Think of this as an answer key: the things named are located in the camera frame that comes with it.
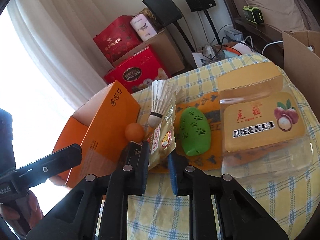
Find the person left hand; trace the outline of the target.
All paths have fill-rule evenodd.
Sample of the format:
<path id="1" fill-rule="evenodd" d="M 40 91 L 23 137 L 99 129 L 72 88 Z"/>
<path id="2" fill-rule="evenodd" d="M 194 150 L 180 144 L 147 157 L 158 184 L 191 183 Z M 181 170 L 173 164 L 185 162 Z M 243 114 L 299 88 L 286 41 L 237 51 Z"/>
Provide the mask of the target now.
<path id="1" fill-rule="evenodd" d="M 14 229 L 16 233 L 21 233 L 21 227 L 17 224 L 20 219 L 19 209 L 22 209 L 23 218 L 28 222 L 32 229 L 43 218 L 43 212 L 35 194 L 29 190 L 26 197 L 19 200 L 22 204 L 18 207 L 10 207 L 1 204 L 1 216 Z"/>

